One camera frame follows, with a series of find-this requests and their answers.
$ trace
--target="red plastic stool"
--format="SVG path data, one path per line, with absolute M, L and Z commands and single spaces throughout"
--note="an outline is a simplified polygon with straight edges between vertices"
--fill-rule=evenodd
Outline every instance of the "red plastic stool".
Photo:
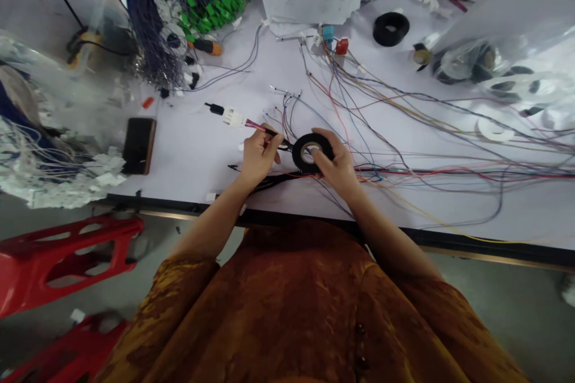
M 98 230 L 81 233 L 90 225 Z M 127 259 L 130 239 L 144 230 L 137 217 L 117 220 L 109 215 L 87 218 L 77 223 L 39 230 L 0 242 L 0 318 L 31 309 L 79 291 L 103 279 L 133 270 L 134 259 Z M 64 239 L 50 239 L 65 236 Z M 111 256 L 91 251 L 76 251 L 113 241 Z M 109 268 L 97 275 L 86 271 L 101 263 Z M 67 277 L 79 280 L 61 288 L 49 283 Z
M 2 383 L 89 383 L 93 381 L 124 329 L 121 321 L 108 333 L 101 333 L 100 322 L 106 314 L 86 317 L 64 336 L 49 345 Z

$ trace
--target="orange patterned shirt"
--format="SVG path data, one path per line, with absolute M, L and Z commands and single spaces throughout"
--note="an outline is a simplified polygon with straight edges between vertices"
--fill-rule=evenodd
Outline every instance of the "orange patterned shirt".
M 318 221 L 162 263 L 97 383 L 527 382 L 463 295 Z

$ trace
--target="black phone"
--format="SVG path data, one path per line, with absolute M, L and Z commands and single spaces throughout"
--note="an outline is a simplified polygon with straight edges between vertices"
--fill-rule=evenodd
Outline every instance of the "black phone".
M 150 173 L 156 120 L 153 118 L 130 118 L 122 158 L 126 161 L 122 169 L 127 175 Z

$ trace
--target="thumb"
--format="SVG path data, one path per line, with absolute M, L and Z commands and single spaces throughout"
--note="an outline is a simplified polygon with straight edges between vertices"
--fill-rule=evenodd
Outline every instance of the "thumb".
M 268 142 L 268 146 L 265 147 L 264 150 L 264 158 L 266 160 L 269 160 L 270 162 L 274 160 L 277 149 L 282 143 L 282 141 L 283 141 L 283 135 L 281 133 L 278 133 L 276 136 L 272 138 L 270 142 Z
M 318 150 L 317 148 L 311 149 L 311 155 L 313 157 L 313 161 L 317 165 L 317 167 L 325 173 L 326 171 L 330 170 L 334 165 L 331 160 L 328 159 L 322 151 Z

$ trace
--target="white table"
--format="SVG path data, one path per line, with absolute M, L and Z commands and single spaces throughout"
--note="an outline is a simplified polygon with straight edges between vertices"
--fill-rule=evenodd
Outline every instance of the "white table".
M 373 22 L 376 17 L 401 7 L 410 21 L 410 31 L 404 41 L 396 47 L 385 48 L 377 45 L 372 36 Z M 227 37 L 222 57 L 210 57 L 200 53 L 201 63 L 219 64 L 237 67 L 249 56 L 254 42 L 255 31 L 264 17 L 261 0 L 252 0 L 243 14 L 240 29 Z M 379 0 L 362 7 L 353 13 L 345 25 L 336 26 L 337 38 L 349 37 L 350 50 L 365 67 L 393 86 L 413 92 L 425 92 L 442 100 L 470 98 L 474 94 L 464 85 L 445 86 L 431 77 L 427 68 L 416 72 L 412 61 L 412 45 L 432 32 L 445 31 L 452 22 L 430 15 L 420 4 L 413 0 Z M 321 67 L 306 53 L 307 65 L 312 73 L 324 84 L 329 83 L 331 73 Z M 352 70 L 350 64 L 345 67 Z M 224 72 L 223 69 L 204 66 L 204 76 L 199 84 L 209 77 Z M 256 122 L 265 121 L 264 111 L 272 114 L 274 106 L 281 108 L 282 96 L 273 93 L 269 86 L 298 93 L 302 90 L 302 99 L 317 110 L 342 136 L 344 129 L 329 99 L 312 88 L 304 73 L 304 65 L 297 39 L 277 41 L 269 31 L 263 29 L 259 40 L 259 53 L 251 73 L 242 73 L 226 78 L 195 93 L 187 93 L 183 98 L 169 98 L 161 102 L 157 110 L 158 127 L 152 165 L 148 176 L 134 176 L 113 190 L 114 194 L 134 196 L 141 190 L 142 197 L 166 199 L 179 202 L 205 202 L 206 194 L 223 190 L 233 181 L 237 173 L 227 165 L 241 161 L 242 154 L 238 145 L 250 136 L 252 129 L 233 129 L 223 124 L 221 117 L 209 112 L 204 102 L 219 105 L 232 105 Z M 384 94 L 393 96 L 390 91 Z M 359 91 L 350 91 L 359 106 L 373 100 Z M 143 86 L 143 98 L 158 93 Z M 340 98 L 338 90 L 333 92 Z M 462 130 L 474 130 L 477 117 L 464 114 L 444 105 L 410 99 L 415 107 L 436 118 L 455 124 Z M 457 102 L 464 107 L 479 109 L 482 101 Z M 155 107 L 143 111 L 149 116 Z M 494 158 L 466 142 L 444 132 L 420 124 L 403 114 L 400 110 L 384 103 L 377 103 L 362 110 L 370 125 L 386 137 L 405 156 L 412 168 L 440 168 L 448 165 L 466 165 L 478 163 L 469 157 Z M 366 151 L 366 145 L 350 121 L 347 112 L 340 110 L 351 145 L 358 151 Z M 384 142 L 373 135 L 362 123 L 357 127 L 374 154 L 374 161 L 386 166 L 398 162 L 399 158 Z M 293 129 L 298 136 L 310 132 L 311 127 L 329 128 L 314 112 L 303 104 L 297 104 L 293 115 Z M 517 127 L 530 133 L 528 123 L 520 122 Z M 566 155 L 545 151 L 528 151 L 506 145 L 491 144 L 477 140 L 485 147 L 493 149 L 514 160 L 524 162 L 537 161 L 559 163 Z M 417 153 L 450 155 L 453 158 L 423 157 Z M 289 153 L 280 153 L 282 165 L 279 170 L 294 171 L 295 167 Z M 355 154 L 356 163 L 367 160 Z M 461 186 L 448 188 L 469 188 L 464 184 L 481 183 L 473 175 L 437 175 L 434 183 L 461 183 Z M 396 181 L 398 176 L 390 176 Z M 424 217 L 386 190 L 364 184 L 377 206 L 397 225 L 406 228 L 428 229 L 453 233 L 445 227 Z M 497 190 L 498 185 L 477 185 L 478 190 Z M 425 186 L 398 187 L 394 189 L 421 210 L 447 223 L 461 223 L 481 220 L 491 215 L 497 205 L 498 197 L 493 194 L 448 193 L 431 190 Z M 474 236 L 500 239 L 505 241 L 533 241 L 536 245 L 575 250 L 575 217 L 573 208 L 575 188 L 572 181 L 554 180 L 540 183 L 529 182 L 522 187 L 504 193 L 503 208 L 498 217 L 484 224 L 464 226 L 460 229 Z M 261 209 L 281 214 L 299 214 L 339 220 L 349 220 L 349 216 L 328 200 L 330 196 L 314 180 L 300 178 L 287 181 L 270 190 L 249 198 L 248 209 Z

